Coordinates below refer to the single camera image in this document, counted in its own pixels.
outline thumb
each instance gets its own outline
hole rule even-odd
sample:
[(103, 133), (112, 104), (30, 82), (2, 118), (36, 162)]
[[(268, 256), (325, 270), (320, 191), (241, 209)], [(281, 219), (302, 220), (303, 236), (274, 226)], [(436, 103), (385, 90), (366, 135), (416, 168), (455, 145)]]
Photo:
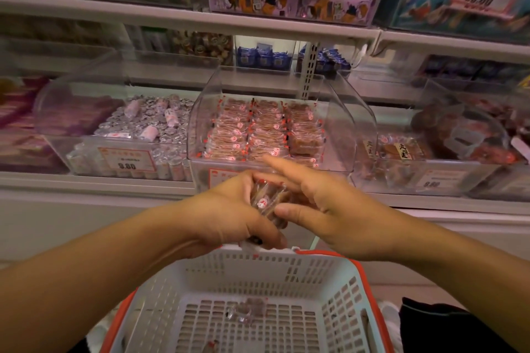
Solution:
[(278, 204), (274, 209), (274, 213), (286, 221), (293, 222), (302, 228), (310, 230), (317, 236), (322, 222), (327, 219), (326, 214), (300, 204)]

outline forearm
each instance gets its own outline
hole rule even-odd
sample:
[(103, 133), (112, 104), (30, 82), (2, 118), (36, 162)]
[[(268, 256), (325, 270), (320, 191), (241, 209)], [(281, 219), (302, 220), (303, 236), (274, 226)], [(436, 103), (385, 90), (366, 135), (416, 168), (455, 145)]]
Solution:
[(179, 258), (146, 211), (0, 272), (0, 351), (65, 352), (138, 285)]
[(418, 221), (399, 260), (432, 280), (520, 352), (530, 351), (530, 263)]

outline red basket handle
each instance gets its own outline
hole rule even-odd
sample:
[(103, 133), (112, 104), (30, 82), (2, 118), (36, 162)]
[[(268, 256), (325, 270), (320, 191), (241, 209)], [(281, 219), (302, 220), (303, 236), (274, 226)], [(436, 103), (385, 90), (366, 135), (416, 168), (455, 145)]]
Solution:
[(377, 301), (375, 300), (375, 297), (372, 294), (372, 289), (370, 288), (370, 284), (368, 283), (368, 278), (366, 277), (366, 273), (364, 272), (364, 269), (361, 263), (355, 260), (350, 260), (349, 258), (346, 258), (345, 256), (341, 256), (340, 254), (334, 251), (295, 250), (295, 253), (304, 255), (304, 256), (305, 255), (338, 256), (338, 257), (341, 257), (341, 258), (344, 258), (350, 261), (353, 265), (355, 265), (355, 267), (359, 271), (359, 275), (361, 276), (361, 282), (366, 292), (366, 296), (368, 297), (370, 308), (372, 309), (372, 312), (374, 313), (375, 322), (377, 323), (377, 328), (379, 329), (379, 332), (381, 334), (381, 339), (383, 341), (383, 346), (385, 347), (385, 352), (394, 353), (394, 346), (392, 345), (390, 334), (388, 333), (388, 328), (386, 327), (385, 318), (383, 318), (383, 315), (381, 314), (381, 310), (379, 309), (379, 306), (377, 305)]
[(107, 331), (107, 334), (105, 335), (105, 339), (103, 340), (103, 344), (101, 345), (100, 353), (110, 353), (110, 349), (112, 348), (112, 345), (114, 344), (114, 340), (116, 339), (116, 335), (118, 334), (118, 331), (120, 330), (121, 324), (123, 323), (123, 319), (127, 315), (127, 311), (129, 311), (129, 307), (131, 303), (133, 302), (133, 298), (136, 295), (136, 292), (138, 291), (138, 288), (134, 292), (132, 292), (125, 300), (122, 301), (120, 304), (120, 307), (118, 308), (118, 312), (116, 312), (116, 316), (112, 320), (112, 323), (110, 324), (110, 328)]

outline basket bottom grid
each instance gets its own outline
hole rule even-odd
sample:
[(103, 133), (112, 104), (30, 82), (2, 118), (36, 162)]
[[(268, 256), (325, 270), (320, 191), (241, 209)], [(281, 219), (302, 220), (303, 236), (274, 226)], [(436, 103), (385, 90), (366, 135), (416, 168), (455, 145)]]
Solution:
[(189, 294), (176, 313), (176, 353), (201, 353), (217, 340), (218, 353), (318, 353), (324, 352), (325, 332), (316, 301), (267, 299), (267, 313), (252, 326), (229, 321), (229, 308), (244, 301), (240, 295)]

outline slotted metal post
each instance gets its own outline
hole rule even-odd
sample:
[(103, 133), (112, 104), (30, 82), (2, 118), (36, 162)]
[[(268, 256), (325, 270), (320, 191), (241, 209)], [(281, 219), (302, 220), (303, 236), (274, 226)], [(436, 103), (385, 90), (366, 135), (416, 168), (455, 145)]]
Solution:
[(308, 42), (305, 44), (304, 60), (301, 62), (300, 86), (298, 87), (297, 99), (307, 99), (311, 89), (311, 81), (316, 66), (316, 56), (319, 43)]

